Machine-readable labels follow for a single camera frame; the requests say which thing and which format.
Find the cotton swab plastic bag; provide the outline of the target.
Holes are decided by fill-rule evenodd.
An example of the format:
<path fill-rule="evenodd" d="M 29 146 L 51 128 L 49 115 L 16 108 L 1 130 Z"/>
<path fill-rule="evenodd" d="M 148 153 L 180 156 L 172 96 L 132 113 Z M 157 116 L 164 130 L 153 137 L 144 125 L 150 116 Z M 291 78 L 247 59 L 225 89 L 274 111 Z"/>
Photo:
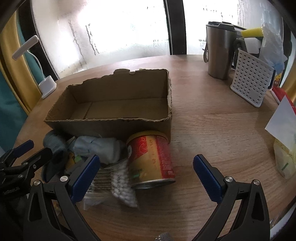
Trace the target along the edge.
<path fill-rule="evenodd" d="M 82 199 L 82 206 L 86 210 L 112 198 L 128 207 L 138 207 L 135 190 L 130 184 L 127 158 L 97 172 Z"/>

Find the white perforated basket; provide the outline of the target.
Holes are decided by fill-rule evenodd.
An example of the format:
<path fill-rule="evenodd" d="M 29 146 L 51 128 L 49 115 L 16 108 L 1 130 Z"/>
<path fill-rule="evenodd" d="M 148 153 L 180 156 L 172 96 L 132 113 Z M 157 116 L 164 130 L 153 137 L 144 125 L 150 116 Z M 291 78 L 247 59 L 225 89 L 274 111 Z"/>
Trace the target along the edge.
<path fill-rule="evenodd" d="M 267 90 L 273 86 L 275 70 L 264 61 L 239 49 L 230 89 L 259 108 Z"/>

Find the crumpled clear plastic bag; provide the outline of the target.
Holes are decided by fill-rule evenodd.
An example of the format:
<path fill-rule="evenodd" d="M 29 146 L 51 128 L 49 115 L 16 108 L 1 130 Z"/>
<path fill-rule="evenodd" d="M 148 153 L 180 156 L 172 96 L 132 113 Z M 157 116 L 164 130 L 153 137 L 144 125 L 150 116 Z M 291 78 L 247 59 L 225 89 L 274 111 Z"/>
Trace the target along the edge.
<path fill-rule="evenodd" d="M 259 59 L 275 69 L 280 74 L 285 68 L 287 57 L 283 52 L 282 37 L 269 23 L 262 25 L 263 40 L 260 48 Z"/>

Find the white paper sheet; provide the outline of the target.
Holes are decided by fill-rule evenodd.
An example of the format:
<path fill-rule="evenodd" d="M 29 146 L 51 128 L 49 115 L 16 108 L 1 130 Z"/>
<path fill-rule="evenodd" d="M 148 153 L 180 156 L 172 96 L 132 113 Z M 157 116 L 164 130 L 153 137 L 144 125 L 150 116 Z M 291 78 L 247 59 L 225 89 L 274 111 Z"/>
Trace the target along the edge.
<path fill-rule="evenodd" d="M 294 140 L 295 112 L 286 96 L 281 100 L 265 130 L 283 144 L 290 144 Z"/>

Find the light blue sock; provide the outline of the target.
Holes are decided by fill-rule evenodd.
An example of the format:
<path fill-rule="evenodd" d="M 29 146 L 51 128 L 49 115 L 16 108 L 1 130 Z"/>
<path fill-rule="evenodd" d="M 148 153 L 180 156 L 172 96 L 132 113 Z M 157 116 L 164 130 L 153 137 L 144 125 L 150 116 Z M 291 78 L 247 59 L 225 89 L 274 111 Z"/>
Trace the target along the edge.
<path fill-rule="evenodd" d="M 79 136 L 75 139 L 70 150 L 75 156 L 90 157 L 97 155 L 100 162 L 110 165 L 120 160 L 124 144 L 116 138 L 97 138 L 92 136 Z"/>

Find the yellow green sponge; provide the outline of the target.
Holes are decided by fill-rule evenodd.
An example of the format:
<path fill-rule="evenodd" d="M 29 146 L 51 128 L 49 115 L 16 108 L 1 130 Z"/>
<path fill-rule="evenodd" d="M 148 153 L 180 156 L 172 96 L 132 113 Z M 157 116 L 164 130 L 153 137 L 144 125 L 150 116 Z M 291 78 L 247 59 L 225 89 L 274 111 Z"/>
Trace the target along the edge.
<path fill-rule="evenodd" d="M 262 38 L 263 32 L 262 28 L 253 28 L 242 30 L 241 35 L 243 38 Z"/>

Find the yellow snack bag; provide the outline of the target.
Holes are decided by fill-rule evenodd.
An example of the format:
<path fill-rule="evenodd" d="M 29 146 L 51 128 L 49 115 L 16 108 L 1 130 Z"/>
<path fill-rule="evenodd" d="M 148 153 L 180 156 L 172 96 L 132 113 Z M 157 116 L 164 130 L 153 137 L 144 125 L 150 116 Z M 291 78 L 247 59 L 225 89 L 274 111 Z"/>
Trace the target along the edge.
<path fill-rule="evenodd" d="M 295 174 L 295 143 L 290 150 L 278 139 L 273 143 L 276 168 L 285 179 L 290 179 Z"/>

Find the red package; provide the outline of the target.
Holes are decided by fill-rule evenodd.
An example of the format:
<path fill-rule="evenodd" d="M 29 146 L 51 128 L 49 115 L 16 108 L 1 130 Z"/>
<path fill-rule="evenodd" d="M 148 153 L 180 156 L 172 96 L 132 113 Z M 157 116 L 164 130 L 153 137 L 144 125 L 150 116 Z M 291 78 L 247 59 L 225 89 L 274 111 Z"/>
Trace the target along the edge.
<path fill-rule="evenodd" d="M 280 88 L 279 79 L 277 79 L 277 78 L 275 78 L 273 81 L 273 87 L 271 89 L 271 94 L 278 104 L 280 104 L 282 99 L 286 96 L 286 92 L 282 88 Z"/>

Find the steel travel mug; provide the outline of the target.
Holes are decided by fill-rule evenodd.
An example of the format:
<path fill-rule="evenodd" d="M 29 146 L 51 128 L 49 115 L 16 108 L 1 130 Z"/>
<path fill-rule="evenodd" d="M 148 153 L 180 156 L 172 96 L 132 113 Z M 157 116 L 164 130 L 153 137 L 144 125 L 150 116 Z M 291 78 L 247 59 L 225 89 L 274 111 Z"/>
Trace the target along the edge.
<path fill-rule="evenodd" d="M 208 64 L 210 76 L 221 80 L 228 78 L 236 38 L 237 32 L 234 25 L 225 22 L 208 22 L 203 58 Z"/>

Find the capybara tissue pack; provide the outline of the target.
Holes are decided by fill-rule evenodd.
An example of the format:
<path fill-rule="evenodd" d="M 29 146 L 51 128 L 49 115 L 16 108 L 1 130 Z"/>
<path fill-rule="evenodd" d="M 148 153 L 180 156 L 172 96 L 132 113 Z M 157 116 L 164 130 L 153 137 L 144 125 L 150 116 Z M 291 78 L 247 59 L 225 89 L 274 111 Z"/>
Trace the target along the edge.
<path fill-rule="evenodd" d="M 79 165 L 84 162 L 81 156 L 75 156 L 73 152 L 69 153 L 69 160 L 66 163 L 65 173 L 70 175 Z"/>

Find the open cardboard box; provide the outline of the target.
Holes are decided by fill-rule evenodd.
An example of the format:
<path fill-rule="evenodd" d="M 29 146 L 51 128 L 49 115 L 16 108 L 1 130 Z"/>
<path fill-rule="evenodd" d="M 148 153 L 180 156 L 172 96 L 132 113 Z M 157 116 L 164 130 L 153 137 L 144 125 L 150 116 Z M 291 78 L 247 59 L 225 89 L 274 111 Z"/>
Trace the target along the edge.
<path fill-rule="evenodd" d="M 45 123 L 79 136 L 127 140 L 143 131 L 171 137 L 171 80 L 166 69 L 116 69 L 113 74 L 69 85 Z"/>

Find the white desk lamp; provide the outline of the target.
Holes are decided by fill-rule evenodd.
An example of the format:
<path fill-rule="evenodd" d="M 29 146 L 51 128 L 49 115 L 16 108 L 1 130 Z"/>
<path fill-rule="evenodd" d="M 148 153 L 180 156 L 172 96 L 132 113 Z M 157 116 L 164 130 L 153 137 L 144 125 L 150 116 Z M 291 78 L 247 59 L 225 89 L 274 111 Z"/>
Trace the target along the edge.
<path fill-rule="evenodd" d="M 37 35 L 30 37 L 29 40 L 25 41 L 12 55 L 12 58 L 16 61 L 20 57 L 24 56 L 25 60 L 28 63 L 29 70 L 33 75 L 34 81 L 36 82 L 39 91 L 41 92 L 41 98 L 47 98 L 51 93 L 53 93 L 57 84 L 51 77 L 45 76 L 42 66 L 38 58 L 30 52 L 30 48 L 36 45 L 39 42 L 39 38 Z"/>

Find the dark grey sock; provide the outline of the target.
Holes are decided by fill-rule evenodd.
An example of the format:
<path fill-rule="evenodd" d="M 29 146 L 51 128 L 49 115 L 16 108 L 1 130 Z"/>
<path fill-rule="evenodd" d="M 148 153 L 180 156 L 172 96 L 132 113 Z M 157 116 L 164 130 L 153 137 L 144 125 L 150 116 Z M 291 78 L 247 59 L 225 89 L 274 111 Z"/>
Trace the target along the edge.
<path fill-rule="evenodd" d="M 65 140 L 55 130 L 49 131 L 44 139 L 43 146 L 52 151 L 52 162 L 64 163 L 67 161 L 68 151 Z"/>

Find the black window frame post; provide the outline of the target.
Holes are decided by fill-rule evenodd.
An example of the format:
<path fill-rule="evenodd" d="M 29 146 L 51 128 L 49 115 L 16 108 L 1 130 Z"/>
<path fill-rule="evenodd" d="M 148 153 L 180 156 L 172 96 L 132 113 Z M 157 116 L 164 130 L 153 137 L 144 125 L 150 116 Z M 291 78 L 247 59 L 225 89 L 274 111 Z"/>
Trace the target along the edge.
<path fill-rule="evenodd" d="M 187 54 L 186 23 L 182 0 L 163 0 L 171 55 Z"/>

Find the red yellow tin can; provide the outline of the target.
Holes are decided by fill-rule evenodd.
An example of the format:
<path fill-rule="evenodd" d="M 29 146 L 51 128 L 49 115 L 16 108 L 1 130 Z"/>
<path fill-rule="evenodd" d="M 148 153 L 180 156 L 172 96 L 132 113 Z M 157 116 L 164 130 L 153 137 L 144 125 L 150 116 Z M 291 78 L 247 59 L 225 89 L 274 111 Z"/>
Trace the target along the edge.
<path fill-rule="evenodd" d="M 169 141 L 164 133 L 135 133 L 128 138 L 126 146 L 129 178 L 133 189 L 150 189 L 176 181 Z"/>

